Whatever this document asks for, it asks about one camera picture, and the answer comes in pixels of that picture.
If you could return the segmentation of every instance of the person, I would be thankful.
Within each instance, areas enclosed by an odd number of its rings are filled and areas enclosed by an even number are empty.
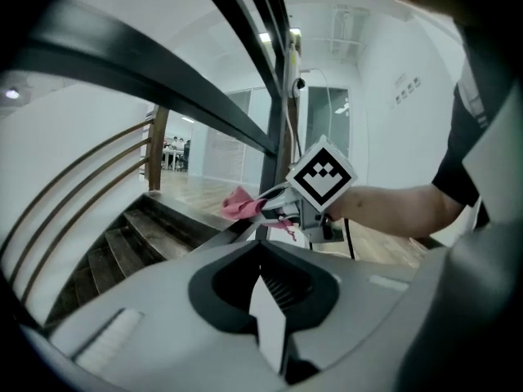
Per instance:
[[[423,238],[452,224],[478,192],[463,159],[492,123],[510,91],[515,74],[472,11],[460,0],[401,0],[454,18],[467,60],[454,90],[447,152],[429,185],[409,189],[350,188],[328,208],[333,221],[356,221],[383,233]],[[477,226],[488,223],[480,207]]]

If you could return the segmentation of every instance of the curved handrail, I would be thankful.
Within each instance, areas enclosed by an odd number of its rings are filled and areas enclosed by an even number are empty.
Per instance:
[[[47,250],[43,253],[42,258],[38,262],[36,268],[34,269],[33,274],[31,274],[31,277],[29,278],[29,281],[27,283],[27,286],[25,287],[24,293],[22,295],[22,299],[20,300],[22,305],[25,305],[27,298],[29,296],[29,293],[31,291],[31,288],[34,285],[34,282],[40,275],[40,272],[42,271],[43,266],[46,264],[47,259],[49,256],[53,253],[56,246],[59,244],[59,242],[62,240],[62,238],[67,234],[67,232],[71,229],[71,227],[76,223],[76,221],[80,218],[80,216],[83,215],[83,213],[89,209],[99,198],[101,198],[107,191],[115,187],[120,181],[122,181],[125,177],[129,176],[132,172],[140,168],[143,164],[147,163],[149,161],[149,157],[145,157],[142,160],[140,160],[138,163],[133,164],[130,166],[127,170],[122,172],[118,177],[110,181],[107,185],[102,187],[96,194],[90,198],[87,203],[85,203],[78,211],[73,215],[73,217],[67,222],[67,224],[60,230],[57,236],[52,240],[51,244],[47,248]]]
[[[111,136],[107,140],[102,141],[100,144],[96,145],[95,147],[89,149],[84,155],[78,157],[76,160],[74,160],[69,166],[64,168],[64,170],[58,174],[54,179],[52,179],[47,185],[40,190],[40,193],[38,193],[33,201],[24,209],[24,211],[20,214],[18,220],[16,220],[15,224],[12,226],[11,230],[9,231],[9,234],[6,236],[6,239],[4,239],[2,246],[0,247],[0,259],[2,259],[4,253],[7,250],[7,246],[9,245],[9,242],[12,240],[12,238],[15,235],[15,232],[20,228],[20,225],[24,221],[24,219],[27,217],[27,215],[33,210],[33,208],[37,205],[40,200],[51,190],[51,188],[58,183],[66,174],[68,174],[71,170],[73,170],[77,165],[82,163],[87,158],[91,157],[94,153],[99,151],[100,149],[106,147],[107,145],[111,144],[112,142],[115,142],[116,140],[119,140],[122,136],[125,136],[127,134],[130,134],[133,131],[136,131],[137,129],[140,129],[141,127],[145,127],[147,125],[150,125],[153,123],[153,119],[147,119],[144,122],[140,122],[137,125],[133,125],[132,127],[129,127],[128,129],[125,129],[124,131],[121,131],[120,133]]]
[[[16,262],[15,268],[11,274],[11,277],[9,278],[9,284],[12,286],[16,280],[16,276],[18,276],[18,273],[20,272],[20,268],[24,264],[25,259],[27,258],[27,255],[29,254],[29,251],[33,247],[33,245],[36,243],[40,235],[42,235],[43,231],[47,228],[47,226],[51,223],[51,221],[55,218],[55,216],[60,212],[60,210],[71,200],[78,192],[83,189],[90,181],[92,181],[95,177],[99,176],[103,171],[107,170],[109,167],[111,167],[113,164],[115,164],[117,161],[125,157],[126,155],[130,154],[132,151],[135,151],[136,149],[140,148],[141,146],[148,144],[150,142],[150,138],[145,138],[144,140],[141,140],[137,144],[134,144],[133,146],[125,149],[120,154],[115,155],[112,157],[109,161],[105,162],[101,166],[99,166],[94,172],[92,172],[89,176],[87,176],[85,179],[80,181],[74,188],[67,193],[67,195],[55,206],[55,208],[49,213],[47,218],[42,222],[42,224],[38,227],[38,229],[34,232],[33,236],[27,243],[27,245],[24,248],[24,251],[20,254],[20,257],[18,257],[18,261]]]

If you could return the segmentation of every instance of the pink cloth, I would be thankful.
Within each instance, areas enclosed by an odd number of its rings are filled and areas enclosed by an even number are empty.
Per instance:
[[[267,199],[254,200],[250,194],[248,194],[243,187],[238,186],[229,196],[227,196],[221,203],[221,214],[231,220],[248,219],[256,216],[264,205],[267,203]],[[289,235],[296,241],[294,232],[290,231],[287,227],[293,226],[290,220],[282,220],[277,224],[269,224],[271,228],[285,229]]]

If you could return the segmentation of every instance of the wooden railing post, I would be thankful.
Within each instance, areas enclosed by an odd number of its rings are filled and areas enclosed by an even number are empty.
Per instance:
[[[154,107],[154,122],[149,127],[150,143],[146,149],[146,156],[149,157],[149,163],[145,167],[145,176],[149,181],[149,190],[160,190],[163,139],[165,138],[165,127],[167,126],[168,116],[169,109],[159,105]]]

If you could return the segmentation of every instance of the black t-shirt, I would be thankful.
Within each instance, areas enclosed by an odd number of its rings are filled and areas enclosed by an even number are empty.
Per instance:
[[[474,206],[476,187],[463,159],[503,106],[515,74],[479,28],[460,28],[467,60],[454,90],[447,153],[432,184],[462,205]]]

